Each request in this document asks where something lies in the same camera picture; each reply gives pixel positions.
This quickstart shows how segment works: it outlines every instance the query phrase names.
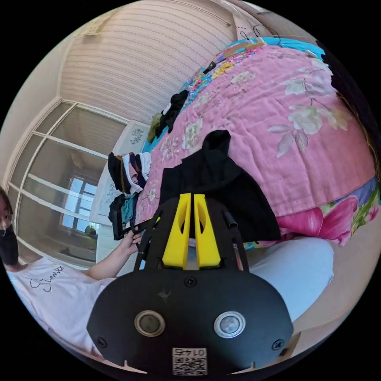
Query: teal cloth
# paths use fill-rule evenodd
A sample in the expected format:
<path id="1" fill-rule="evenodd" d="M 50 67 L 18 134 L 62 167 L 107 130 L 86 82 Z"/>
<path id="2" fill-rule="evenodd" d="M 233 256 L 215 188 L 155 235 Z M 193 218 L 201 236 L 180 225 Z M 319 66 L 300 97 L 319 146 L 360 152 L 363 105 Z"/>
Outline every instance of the teal cloth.
<path id="1" fill-rule="evenodd" d="M 142 152 L 151 152 L 159 144 L 162 137 L 167 133 L 167 131 L 168 131 L 168 127 L 166 127 L 163 130 L 162 134 L 158 138 L 155 137 L 152 143 L 148 143 L 146 140 L 143 144 Z"/>
<path id="2" fill-rule="evenodd" d="M 266 42 L 266 44 L 268 45 L 279 44 L 278 37 L 263 37 L 263 41 Z M 290 38 L 281 38 L 281 47 L 296 49 L 296 50 L 300 50 L 301 52 L 304 52 L 305 50 L 309 50 L 310 52 L 316 54 L 319 60 L 321 61 L 323 60 L 321 55 L 324 54 L 324 50 L 322 48 L 319 48 L 316 45 L 309 44 L 308 42 L 292 40 Z"/>
<path id="3" fill-rule="evenodd" d="M 122 212 L 122 223 L 130 222 L 130 219 L 132 218 L 132 214 L 133 214 L 133 199 L 134 199 L 134 197 L 130 196 L 129 198 L 127 198 L 125 200 L 124 204 L 122 205 L 122 209 L 121 209 L 121 212 Z"/>

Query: leg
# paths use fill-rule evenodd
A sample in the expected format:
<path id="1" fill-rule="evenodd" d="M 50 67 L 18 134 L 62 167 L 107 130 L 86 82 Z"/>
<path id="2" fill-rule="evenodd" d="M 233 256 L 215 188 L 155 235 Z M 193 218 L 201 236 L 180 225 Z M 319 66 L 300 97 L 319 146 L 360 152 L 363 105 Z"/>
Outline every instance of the leg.
<path id="1" fill-rule="evenodd" d="M 333 249 L 321 238 L 299 237 L 266 249 L 250 272 L 282 296 L 292 321 L 301 316 L 333 278 Z"/>
<path id="2" fill-rule="evenodd" d="M 187 270 L 197 270 L 197 253 L 196 253 L 196 248 L 192 247 L 192 246 L 188 247 Z"/>

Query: qr code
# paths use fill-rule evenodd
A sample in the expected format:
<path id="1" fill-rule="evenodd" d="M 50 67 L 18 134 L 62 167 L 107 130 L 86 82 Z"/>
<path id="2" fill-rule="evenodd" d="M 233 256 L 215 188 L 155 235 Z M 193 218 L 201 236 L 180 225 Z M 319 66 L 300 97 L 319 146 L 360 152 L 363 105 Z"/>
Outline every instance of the qr code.
<path id="1" fill-rule="evenodd" d="M 205 376 L 207 361 L 202 357 L 173 357 L 173 374 L 176 376 Z"/>

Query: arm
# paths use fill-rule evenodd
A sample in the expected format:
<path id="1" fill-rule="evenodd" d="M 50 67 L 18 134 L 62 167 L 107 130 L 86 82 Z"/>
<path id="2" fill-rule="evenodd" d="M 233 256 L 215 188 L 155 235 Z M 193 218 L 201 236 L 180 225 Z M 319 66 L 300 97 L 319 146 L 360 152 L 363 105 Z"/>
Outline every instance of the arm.
<path id="1" fill-rule="evenodd" d="M 128 258 L 137 251 L 136 243 L 141 240 L 141 234 L 135 234 L 131 230 L 121 240 L 119 246 L 114 249 L 105 259 L 93 265 L 90 269 L 82 271 L 85 275 L 97 281 L 107 278 L 115 278 Z"/>

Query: woman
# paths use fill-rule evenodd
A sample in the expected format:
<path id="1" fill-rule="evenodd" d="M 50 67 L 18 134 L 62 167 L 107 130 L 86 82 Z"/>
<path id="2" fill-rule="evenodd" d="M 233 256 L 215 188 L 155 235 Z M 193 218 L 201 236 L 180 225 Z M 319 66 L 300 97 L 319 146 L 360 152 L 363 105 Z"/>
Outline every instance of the woman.
<path id="1" fill-rule="evenodd" d="M 0 256 L 16 292 L 48 333 L 100 356 L 86 329 L 91 310 L 98 295 L 136 252 L 141 234 L 130 231 L 108 257 L 80 271 L 48 257 L 21 264 L 12 222 L 12 206 L 0 187 Z"/>
<path id="2" fill-rule="evenodd" d="M 0 192 L 0 229 L 1 259 L 31 314 L 48 332 L 100 356 L 87 334 L 87 321 L 98 295 L 136 251 L 140 234 L 130 232 L 106 259 L 89 270 L 79 271 L 48 258 L 29 265 L 19 263 L 12 207 L 4 191 Z M 195 260 L 194 248 L 189 251 Z M 294 322 L 331 282 L 333 249 L 323 239 L 299 237 L 267 248 L 250 272 L 279 292 Z"/>

